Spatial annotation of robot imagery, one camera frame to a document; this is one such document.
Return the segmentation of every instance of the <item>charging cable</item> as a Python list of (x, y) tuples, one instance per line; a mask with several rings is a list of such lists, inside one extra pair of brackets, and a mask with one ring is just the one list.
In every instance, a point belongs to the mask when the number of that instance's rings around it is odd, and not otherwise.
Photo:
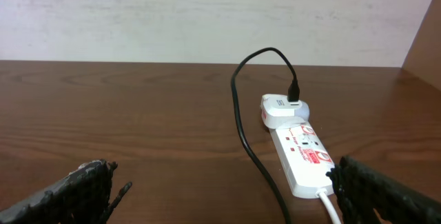
[(242, 121), (240, 119), (239, 98), (238, 98), (237, 90), (236, 90), (236, 76), (240, 72), (240, 69), (242, 69), (242, 67), (250, 59), (252, 59), (255, 56), (257, 56), (263, 52), (266, 52), (266, 51), (273, 51), (273, 52), (277, 53), (280, 57), (282, 57), (283, 61), (288, 65), (288, 68), (291, 70), (293, 77), (294, 77), (292, 84), (289, 87), (288, 95), (291, 95), (292, 101), (298, 101), (298, 95), (299, 95), (300, 91), (298, 90), (296, 72), (294, 72), (294, 69), (292, 68), (291, 63), (288, 61), (288, 59), (285, 57), (285, 55), (283, 55), (283, 53), (281, 51), (279, 51), (275, 48), (263, 48), (262, 50), (259, 50), (255, 53), (249, 55), (248, 57), (246, 57), (242, 62), (240, 62), (239, 66), (237, 67), (237, 69), (233, 73), (232, 80), (231, 80), (231, 87), (232, 87), (232, 95), (233, 95), (234, 118), (236, 119), (237, 132), (239, 133), (240, 141), (242, 141), (243, 148), (245, 149), (245, 151), (247, 152), (247, 154), (251, 158), (251, 160), (254, 162), (254, 164), (257, 166), (259, 171), (262, 173), (263, 177), (267, 180), (269, 186), (271, 187), (274, 195), (277, 198), (278, 204), (279, 204), (280, 208), (282, 209), (283, 217), (285, 218), (285, 223), (291, 224), (291, 217), (289, 216), (289, 211), (288, 211), (288, 208), (283, 200), (282, 194), (279, 192), (276, 183), (274, 182), (273, 178), (271, 177), (271, 175), (269, 174), (269, 172), (267, 171), (265, 166), (263, 166), (262, 162), (260, 162), (260, 160), (254, 154), (253, 150), (250, 148), (248, 141), (247, 141), (247, 138), (245, 138), (245, 133), (243, 131)]
[(334, 209), (334, 206), (332, 205), (331, 201), (329, 200), (328, 196), (326, 195), (326, 190), (321, 190), (317, 192), (317, 196), (320, 197), (320, 199), (323, 202), (323, 205), (326, 207), (326, 210), (328, 211), (329, 217), (331, 217), (331, 221), (333, 224), (341, 224), (340, 218), (338, 217), (336, 209)]

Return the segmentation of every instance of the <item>black cable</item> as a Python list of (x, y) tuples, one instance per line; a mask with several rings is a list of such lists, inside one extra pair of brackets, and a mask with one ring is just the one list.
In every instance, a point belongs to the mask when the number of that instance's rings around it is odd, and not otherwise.
[(247, 141), (247, 138), (245, 138), (245, 133), (243, 131), (242, 121), (240, 119), (239, 98), (238, 98), (237, 91), (236, 91), (236, 76), (239, 73), (240, 69), (242, 69), (242, 67), (250, 59), (252, 59), (255, 56), (257, 56), (263, 52), (266, 52), (266, 51), (273, 51), (273, 52), (277, 53), (280, 57), (282, 57), (283, 61), (288, 65), (288, 68), (291, 70), (291, 73), (294, 77), (293, 84), (291, 85), (291, 87), (289, 89), (291, 90), (292, 88), (295, 88), (295, 87), (298, 89), (296, 72), (294, 72), (294, 69), (292, 68), (291, 63), (287, 60), (285, 55), (283, 55), (283, 53), (281, 51), (279, 51), (275, 48), (263, 48), (255, 53), (249, 55), (248, 57), (246, 57), (242, 62), (240, 62), (239, 66), (237, 67), (237, 69), (233, 73), (231, 87), (232, 87), (232, 94), (233, 94), (234, 118), (236, 119), (237, 132), (239, 133), (240, 141), (242, 141), (243, 148), (245, 149), (245, 151), (247, 152), (247, 154), (251, 158), (251, 160), (254, 162), (254, 164), (257, 166), (257, 168), (260, 170), (263, 177), (265, 177), (265, 179), (269, 183), (269, 186), (273, 190), (274, 195), (276, 195), (278, 204), (279, 204), (280, 208), (282, 209), (283, 217), (285, 218), (285, 223), (291, 224), (291, 217), (289, 216), (289, 211), (288, 211), (288, 208), (283, 200), (282, 194), (280, 194), (276, 183), (274, 182), (273, 178), (271, 177), (271, 175), (269, 174), (267, 169), (265, 169), (265, 166), (263, 166), (263, 164), (259, 161), (257, 156), (254, 154), (253, 150), (250, 148), (248, 141)]

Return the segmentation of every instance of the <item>red label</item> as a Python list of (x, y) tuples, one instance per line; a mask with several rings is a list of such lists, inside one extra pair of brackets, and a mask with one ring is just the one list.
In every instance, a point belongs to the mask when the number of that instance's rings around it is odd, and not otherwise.
[(304, 149), (303, 152), (308, 156), (309, 162), (320, 163), (316, 153), (312, 149)]

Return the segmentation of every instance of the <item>wooden panel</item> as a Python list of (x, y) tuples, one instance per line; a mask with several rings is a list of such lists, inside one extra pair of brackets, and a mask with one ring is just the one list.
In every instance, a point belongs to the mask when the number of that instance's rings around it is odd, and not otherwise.
[(403, 68), (441, 90), (441, 0), (432, 0)]
[[(236, 132), (235, 68), (0, 61), (0, 209), (104, 158), (119, 162), (115, 188), (134, 183), (109, 223), (283, 223)], [(441, 92), (399, 68), (296, 69), (333, 160), (349, 154), (441, 201)], [(319, 200), (291, 195), (260, 119), (262, 94), (285, 93), (289, 70), (247, 65), (237, 83), (247, 138), (293, 223), (330, 223)]]

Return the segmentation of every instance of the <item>power strip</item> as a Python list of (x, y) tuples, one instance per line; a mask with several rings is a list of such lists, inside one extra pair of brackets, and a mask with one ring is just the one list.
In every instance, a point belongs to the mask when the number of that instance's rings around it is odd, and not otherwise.
[(334, 162), (308, 122), (308, 105), (290, 103), (284, 95), (266, 94), (260, 107), (292, 194), (300, 198), (333, 194), (326, 172), (334, 168)]

